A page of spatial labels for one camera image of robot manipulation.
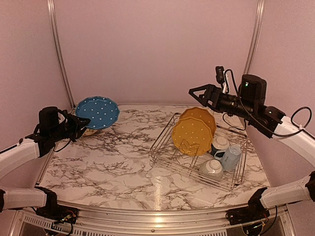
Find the blue polka dot plate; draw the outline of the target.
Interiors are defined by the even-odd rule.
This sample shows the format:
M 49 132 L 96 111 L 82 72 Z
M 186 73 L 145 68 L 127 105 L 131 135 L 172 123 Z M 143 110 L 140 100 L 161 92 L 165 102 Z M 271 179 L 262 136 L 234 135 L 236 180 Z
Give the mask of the blue polka dot plate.
M 93 96 L 80 101 L 75 109 L 75 115 L 90 119 L 86 128 L 101 130 L 113 125 L 119 118 L 118 105 L 110 98 Z

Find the yellow polka dot plate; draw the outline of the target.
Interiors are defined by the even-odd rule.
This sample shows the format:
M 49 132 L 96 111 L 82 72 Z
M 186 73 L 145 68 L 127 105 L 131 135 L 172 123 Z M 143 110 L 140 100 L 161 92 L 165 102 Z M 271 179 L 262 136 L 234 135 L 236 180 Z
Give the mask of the yellow polka dot plate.
M 180 115 L 179 119 L 190 117 L 202 120 L 211 129 L 212 135 L 215 134 L 217 130 L 216 120 L 208 110 L 200 107 L 188 108 Z
M 200 156 L 211 149 L 213 134 L 204 121 L 180 118 L 173 127 L 172 140 L 176 148 L 190 156 Z

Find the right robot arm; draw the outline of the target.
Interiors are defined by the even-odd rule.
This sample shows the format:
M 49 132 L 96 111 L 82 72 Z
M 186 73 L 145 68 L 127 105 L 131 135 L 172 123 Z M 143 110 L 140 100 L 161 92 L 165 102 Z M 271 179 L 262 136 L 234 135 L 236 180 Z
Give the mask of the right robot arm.
M 191 88 L 189 94 L 204 107 L 217 113 L 235 115 L 248 121 L 259 132 L 275 139 L 307 160 L 315 163 L 315 137 L 293 122 L 293 119 L 274 106 L 266 106 L 267 82 L 255 75 L 244 74 L 236 95 L 223 93 L 212 84 Z M 272 188 L 260 188 L 244 209 L 248 220 L 255 220 L 265 209 L 315 199 L 315 174 Z

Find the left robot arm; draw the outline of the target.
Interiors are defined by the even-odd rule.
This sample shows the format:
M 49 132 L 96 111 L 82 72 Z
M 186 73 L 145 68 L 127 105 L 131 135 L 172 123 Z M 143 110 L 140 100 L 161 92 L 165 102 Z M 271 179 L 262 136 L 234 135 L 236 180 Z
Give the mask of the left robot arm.
M 86 131 L 91 122 L 57 107 L 45 107 L 39 112 L 39 124 L 34 132 L 18 143 L 0 152 L 0 177 L 3 178 L 22 165 L 48 155 L 59 141 L 75 142 Z M 0 187 L 0 210 L 42 207 L 52 219 L 62 215 L 55 192 L 43 188 Z

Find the cream floral plate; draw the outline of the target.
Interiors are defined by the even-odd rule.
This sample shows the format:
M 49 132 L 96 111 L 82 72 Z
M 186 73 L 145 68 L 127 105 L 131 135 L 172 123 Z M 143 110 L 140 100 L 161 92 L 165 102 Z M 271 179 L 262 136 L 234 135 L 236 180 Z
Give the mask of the cream floral plate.
M 91 136 L 94 135 L 98 132 L 98 130 L 94 130 L 94 129 L 86 129 L 83 136 L 87 137 L 87 136 Z

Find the dark teal mug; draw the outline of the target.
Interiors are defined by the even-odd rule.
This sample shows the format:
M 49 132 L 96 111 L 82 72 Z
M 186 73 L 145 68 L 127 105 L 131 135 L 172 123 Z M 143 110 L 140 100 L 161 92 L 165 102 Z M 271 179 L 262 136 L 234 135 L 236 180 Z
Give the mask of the dark teal mug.
M 223 136 L 215 136 L 211 144 L 210 154 L 214 156 L 218 150 L 227 149 L 229 146 L 230 146 L 230 142 L 227 138 Z

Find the light blue mug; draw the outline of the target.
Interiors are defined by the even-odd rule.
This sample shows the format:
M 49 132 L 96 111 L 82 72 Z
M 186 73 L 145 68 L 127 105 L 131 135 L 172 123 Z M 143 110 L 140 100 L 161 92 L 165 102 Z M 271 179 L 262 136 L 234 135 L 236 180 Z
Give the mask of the light blue mug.
M 220 161 L 225 171 L 232 172 L 236 168 L 241 156 L 241 147 L 239 145 L 230 145 L 226 149 L 218 150 L 214 158 Z

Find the pale green bowl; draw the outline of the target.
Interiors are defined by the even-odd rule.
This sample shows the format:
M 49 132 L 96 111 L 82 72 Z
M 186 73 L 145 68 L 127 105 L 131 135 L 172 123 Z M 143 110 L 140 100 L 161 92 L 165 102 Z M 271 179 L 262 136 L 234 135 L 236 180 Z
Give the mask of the pale green bowl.
M 199 167 L 199 171 L 206 177 L 214 177 L 222 179 L 223 167 L 218 160 L 212 159 L 202 163 Z

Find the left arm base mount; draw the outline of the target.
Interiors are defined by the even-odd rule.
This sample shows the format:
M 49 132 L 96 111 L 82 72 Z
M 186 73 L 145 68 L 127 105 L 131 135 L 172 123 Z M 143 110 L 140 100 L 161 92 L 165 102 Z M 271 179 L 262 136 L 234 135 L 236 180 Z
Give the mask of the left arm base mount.
M 66 216 L 70 215 L 71 218 L 66 220 L 66 223 L 75 224 L 77 220 L 79 210 L 74 207 L 57 205 L 54 210 L 48 209 L 47 207 L 38 207 L 35 211 L 36 215 L 61 222 Z

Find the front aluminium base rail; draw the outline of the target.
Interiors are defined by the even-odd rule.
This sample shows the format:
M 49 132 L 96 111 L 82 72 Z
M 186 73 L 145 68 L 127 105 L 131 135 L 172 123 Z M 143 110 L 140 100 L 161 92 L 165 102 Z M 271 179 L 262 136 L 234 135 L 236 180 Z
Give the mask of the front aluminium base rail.
M 268 218 L 231 225 L 226 218 L 230 207 L 194 210 L 131 210 L 59 202 L 78 210 L 76 223 L 53 225 L 32 209 L 17 211 L 10 236 L 244 236 L 250 228 L 265 236 L 296 234 L 287 206 L 270 209 Z

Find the right aluminium frame post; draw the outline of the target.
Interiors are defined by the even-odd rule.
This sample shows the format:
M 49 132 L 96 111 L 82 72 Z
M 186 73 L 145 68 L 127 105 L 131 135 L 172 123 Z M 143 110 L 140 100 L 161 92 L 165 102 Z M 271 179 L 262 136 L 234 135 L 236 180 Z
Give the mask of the right aluminium frame post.
M 251 43 L 249 47 L 247 60 L 245 63 L 245 68 L 243 72 L 244 74 L 249 74 L 252 67 L 255 53 L 258 48 L 259 37 L 260 37 L 262 22 L 263 22 L 263 15 L 264 15 L 264 10 L 265 10 L 265 4 L 266 4 L 266 0 L 259 0 L 257 2 L 254 25 L 253 25 L 253 32 L 252 32 L 252 39 L 251 39 Z

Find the aluminium frame post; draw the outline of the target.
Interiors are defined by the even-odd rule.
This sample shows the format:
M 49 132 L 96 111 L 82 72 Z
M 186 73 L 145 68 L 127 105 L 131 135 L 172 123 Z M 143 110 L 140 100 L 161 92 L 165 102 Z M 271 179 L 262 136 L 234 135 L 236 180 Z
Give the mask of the aluminium frame post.
M 48 14 L 50 18 L 50 25 L 52 29 L 54 47 L 55 47 L 55 52 L 57 56 L 57 62 L 60 69 L 64 90 L 66 93 L 69 106 L 71 109 L 73 109 L 75 107 L 75 102 L 74 102 L 74 98 L 71 92 L 70 83 L 68 80 L 68 76 L 67 76 L 67 72 L 66 72 L 66 68 L 64 64 L 64 59 L 63 59 L 63 54 L 62 54 L 62 47 L 60 43 L 57 16 L 56 16 L 56 10 L 55 10 L 55 1 L 47 0 L 47 6 L 48 6 Z
M 266 4 L 266 0 L 259 0 L 257 2 L 254 25 L 253 25 L 253 32 L 252 32 L 252 39 L 251 39 L 251 43 L 249 47 L 247 60 L 245 63 L 245 68 L 243 72 L 244 74 L 249 74 L 252 67 L 255 53 L 258 48 L 259 37 L 260 37 L 262 22 L 263 22 L 263 15 L 264 15 L 264 10 L 265 10 L 265 4 Z

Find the left aluminium frame post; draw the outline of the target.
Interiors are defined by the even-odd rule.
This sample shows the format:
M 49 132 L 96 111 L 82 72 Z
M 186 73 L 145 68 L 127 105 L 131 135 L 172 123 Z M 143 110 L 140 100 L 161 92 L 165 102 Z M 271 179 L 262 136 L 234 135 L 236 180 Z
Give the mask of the left aluminium frame post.
M 60 43 L 57 16 L 56 16 L 56 10 L 55 10 L 55 1 L 47 0 L 47 6 L 48 6 L 48 14 L 50 18 L 50 25 L 52 29 L 54 47 L 55 47 L 55 52 L 57 56 L 57 62 L 60 69 L 64 90 L 66 93 L 69 106 L 71 109 L 73 109 L 75 107 L 75 102 L 74 102 L 74 98 L 71 92 L 70 83 L 68 80 L 68 76 L 67 76 L 67 72 L 66 72 L 66 68 L 64 64 L 64 59 L 63 59 L 63 54 L 62 54 L 62 47 Z

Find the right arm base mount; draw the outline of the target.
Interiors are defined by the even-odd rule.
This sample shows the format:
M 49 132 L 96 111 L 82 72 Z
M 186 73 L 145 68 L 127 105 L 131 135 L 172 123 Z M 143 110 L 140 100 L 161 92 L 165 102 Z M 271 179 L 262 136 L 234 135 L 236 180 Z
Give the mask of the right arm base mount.
M 225 214 L 230 225 L 245 224 L 252 221 L 267 219 L 269 216 L 269 210 L 264 208 L 257 210 L 249 206 L 229 209 Z

